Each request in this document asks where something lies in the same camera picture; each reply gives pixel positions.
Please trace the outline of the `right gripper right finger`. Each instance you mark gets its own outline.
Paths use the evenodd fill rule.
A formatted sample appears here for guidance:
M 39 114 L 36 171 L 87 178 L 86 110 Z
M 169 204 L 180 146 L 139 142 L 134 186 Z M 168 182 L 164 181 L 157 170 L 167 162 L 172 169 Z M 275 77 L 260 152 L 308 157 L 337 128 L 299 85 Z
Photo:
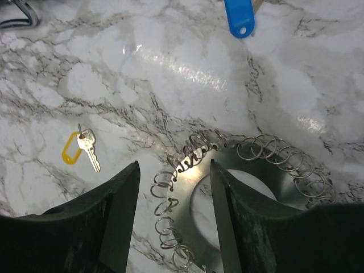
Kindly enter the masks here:
M 298 210 L 217 162 L 210 164 L 210 183 L 225 272 L 363 271 L 363 204 Z

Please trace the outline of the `key with yellow tag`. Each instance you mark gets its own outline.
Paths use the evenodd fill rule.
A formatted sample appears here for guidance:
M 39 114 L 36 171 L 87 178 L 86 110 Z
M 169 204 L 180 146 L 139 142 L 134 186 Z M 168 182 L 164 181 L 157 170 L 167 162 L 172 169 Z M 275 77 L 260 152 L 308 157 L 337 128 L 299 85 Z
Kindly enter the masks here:
M 73 139 L 76 138 L 78 150 L 74 156 L 70 156 L 68 154 L 68 148 L 71 145 Z M 94 145 L 96 143 L 96 137 L 91 129 L 82 129 L 81 125 L 78 125 L 78 130 L 73 132 L 69 137 L 63 151 L 61 153 L 61 157 L 63 162 L 69 165 L 75 164 L 77 159 L 81 155 L 82 151 L 85 151 L 88 155 L 88 158 L 94 168 L 95 172 L 101 171 L 101 165 L 95 155 Z

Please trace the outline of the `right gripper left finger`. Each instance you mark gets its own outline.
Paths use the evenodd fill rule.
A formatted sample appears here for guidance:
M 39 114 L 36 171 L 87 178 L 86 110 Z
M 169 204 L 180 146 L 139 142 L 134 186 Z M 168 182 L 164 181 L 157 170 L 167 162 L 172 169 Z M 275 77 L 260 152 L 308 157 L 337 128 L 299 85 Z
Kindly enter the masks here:
M 2 272 L 125 272 L 140 168 L 41 215 L 1 217 Z

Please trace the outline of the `metal disc with keyrings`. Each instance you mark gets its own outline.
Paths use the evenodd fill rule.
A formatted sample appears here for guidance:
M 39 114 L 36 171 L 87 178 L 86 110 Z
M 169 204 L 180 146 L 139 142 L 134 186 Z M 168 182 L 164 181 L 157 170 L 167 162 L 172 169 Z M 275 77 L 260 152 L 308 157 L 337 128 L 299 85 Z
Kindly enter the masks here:
M 210 162 L 220 162 L 228 171 L 259 193 L 284 205 L 305 210 L 332 204 L 336 189 L 317 168 L 313 157 L 271 134 L 229 139 L 192 134 L 181 155 L 168 155 L 169 169 L 154 176 L 151 194 L 160 200 L 155 208 L 155 230 L 160 247 L 169 250 L 175 269 L 189 272 L 222 272 L 217 229 L 206 220 L 208 231 L 197 223 L 201 212 L 195 203 L 212 205 Z

